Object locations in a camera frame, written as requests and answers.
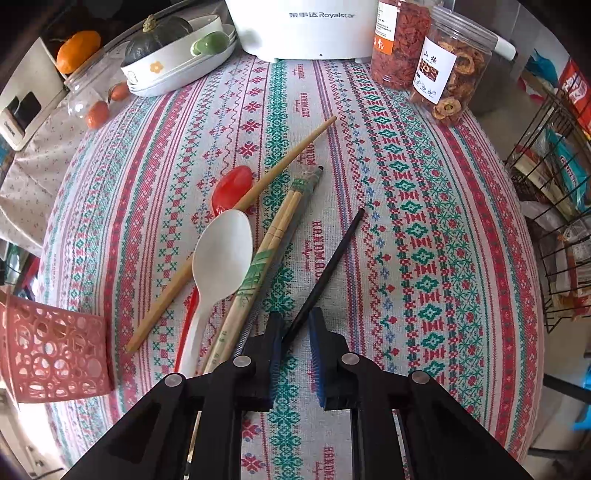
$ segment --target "bamboo chopstick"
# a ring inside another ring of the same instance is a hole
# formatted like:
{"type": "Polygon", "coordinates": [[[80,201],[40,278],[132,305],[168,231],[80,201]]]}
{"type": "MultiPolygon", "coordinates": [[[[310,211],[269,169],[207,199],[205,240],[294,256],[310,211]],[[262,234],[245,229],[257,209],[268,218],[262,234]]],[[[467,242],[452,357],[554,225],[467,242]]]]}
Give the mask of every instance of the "bamboo chopstick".
{"type": "MultiPolygon", "coordinates": [[[[246,210],[259,197],[261,192],[265,190],[285,168],[302,153],[306,147],[311,144],[324,130],[331,126],[336,120],[336,116],[331,116],[326,122],[322,123],[310,135],[298,143],[283,157],[277,165],[265,173],[261,179],[255,183],[250,190],[242,197],[234,206],[236,210],[246,210]]],[[[150,331],[156,325],[166,307],[179,294],[181,289],[193,278],[193,254],[182,263],[181,268],[175,273],[169,284],[164,288],[158,299],[153,305],[150,305],[150,310],[146,316],[140,321],[134,334],[130,338],[125,349],[128,353],[134,353],[140,347],[144,340],[150,334],[150,331]]]]}
{"type": "Polygon", "coordinates": [[[289,225],[294,212],[302,197],[302,187],[306,186],[306,181],[302,179],[294,180],[290,191],[285,195],[285,198],[279,208],[279,211],[273,219],[273,223],[267,230],[261,246],[256,252],[252,260],[251,267],[246,274],[244,282],[236,292],[234,300],[230,305],[230,309],[219,328],[216,338],[209,349],[208,359],[204,365],[203,373],[208,374],[222,362],[230,358],[234,345],[238,340],[238,336],[244,325],[244,321],[248,316],[248,312],[256,298],[256,295],[261,288],[262,281],[267,274],[269,265],[273,261],[275,250],[281,238],[289,225]]]}

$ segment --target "white plastic spoon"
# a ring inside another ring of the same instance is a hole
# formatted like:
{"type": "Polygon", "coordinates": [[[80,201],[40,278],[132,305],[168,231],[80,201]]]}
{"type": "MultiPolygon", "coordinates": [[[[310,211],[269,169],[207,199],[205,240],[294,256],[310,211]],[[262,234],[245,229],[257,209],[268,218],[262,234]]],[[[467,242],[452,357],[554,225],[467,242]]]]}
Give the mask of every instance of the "white plastic spoon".
{"type": "Polygon", "coordinates": [[[201,234],[193,254],[193,278],[199,290],[199,305],[191,319],[178,363],[178,371],[185,377],[195,376],[213,306],[240,287],[251,261],[251,224],[240,210],[221,213],[201,234]]]}

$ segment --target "dried hawthorn jar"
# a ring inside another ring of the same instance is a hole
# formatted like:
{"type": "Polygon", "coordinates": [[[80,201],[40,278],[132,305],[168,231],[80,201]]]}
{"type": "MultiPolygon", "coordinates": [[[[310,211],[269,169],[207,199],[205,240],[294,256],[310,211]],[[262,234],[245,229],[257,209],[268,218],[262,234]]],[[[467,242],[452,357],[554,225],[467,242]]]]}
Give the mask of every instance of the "dried hawthorn jar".
{"type": "Polygon", "coordinates": [[[372,78],[398,90],[409,88],[430,25],[429,9],[418,2],[380,0],[371,57],[372,78]]]}
{"type": "Polygon", "coordinates": [[[499,37],[443,7],[431,11],[410,101],[435,120],[454,125],[467,108],[499,37]]]}

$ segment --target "chopstick pair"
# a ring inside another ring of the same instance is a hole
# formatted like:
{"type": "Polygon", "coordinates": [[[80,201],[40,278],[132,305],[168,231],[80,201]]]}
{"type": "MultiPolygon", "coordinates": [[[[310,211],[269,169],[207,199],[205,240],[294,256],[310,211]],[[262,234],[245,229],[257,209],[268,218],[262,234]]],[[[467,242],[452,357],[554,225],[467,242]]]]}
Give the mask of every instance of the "chopstick pair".
{"type": "Polygon", "coordinates": [[[254,301],[251,311],[248,313],[248,317],[245,320],[244,326],[242,327],[242,333],[240,334],[240,338],[234,347],[234,352],[232,356],[238,356],[242,354],[242,350],[250,337],[251,330],[258,319],[258,316],[261,312],[261,307],[263,300],[267,298],[267,294],[271,290],[273,286],[273,282],[275,281],[275,277],[281,268],[281,264],[283,261],[283,257],[285,256],[285,252],[289,248],[291,241],[296,234],[296,230],[301,222],[301,219],[304,217],[308,205],[310,204],[310,200],[312,197],[312,193],[314,192],[314,188],[316,184],[319,182],[320,177],[322,176],[322,172],[324,171],[324,167],[316,167],[316,170],[313,172],[311,177],[308,180],[307,188],[305,189],[302,199],[300,200],[297,210],[294,213],[294,216],[291,218],[291,222],[285,233],[283,234],[283,238],[277,247],[275,252],[275,256],[273,262],[271,262],[271,266],[269,270],[267,270],[267,274],[265,275],[265,279],[262,282],[261,289],[259,290],[258,295],[256,296],[256,300],[254,301]]]}
{"type": "MultiPolygon", "coordinates": [[[[322,123],[310,135],[298,143],[292,150],[290,150],[285,157],[281,159],[272,169],[270,169],[261,179],[255,183],[252,188],[242,197],[234,206],[236,210],[246,210],[251,204],[256,201],[261,192],[265,190],[285,168],[302,153],[306,147],[311,144],[322,132],[324,132],[336,120],[336,116],[330,117],[326,122],[322,123]]],[[[130,338],[125,349],[128,353],[134,353],[140,345],[146,340],[150,331],[160,317],[176,298],[181,289],[193,278],[193,254],[182,263],[179,270],[170,280],[170,283],[164,288],[158,299],[154,304],[150,305],[150,310],[146,316],[140,321],[139,326],[135,329],[134,334],[130,338]]]]}
{"type": "Polygon", "coordinates": [[[319,174],[315,173],[307,179],[298,178],[292,182],[252,260],[244,282],[242,282],[234,296],[223,324],[217,331],[215,340],[203,364],[202,374],[212,372],[220,363],[225,362],[232,355],[234,346],[255,303],[269,267],[273,262],[281,261],[281,258],[277,258],[276,253],[286,230],[290,226],[292,219],[294,219],[298,205],[304,195],[313,190],[318,178],[319,174]]]}

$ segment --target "green pumpkin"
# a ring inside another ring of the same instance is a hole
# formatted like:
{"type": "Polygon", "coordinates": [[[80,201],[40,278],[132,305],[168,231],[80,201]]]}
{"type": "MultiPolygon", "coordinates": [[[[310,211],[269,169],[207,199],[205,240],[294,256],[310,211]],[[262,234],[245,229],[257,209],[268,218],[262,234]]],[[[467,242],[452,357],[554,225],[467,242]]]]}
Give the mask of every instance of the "green pumpkin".
{"type": "Polygon", "coordinates": [[[144,22],[140,33],[131,39],[125,49],[125,59],[121,64],[125,67],[135,61],[160,50],[169,43],[190,34],[193,27],[189,22],[180,17],[167,17],[158,23],[153,15],[144,22]]]}

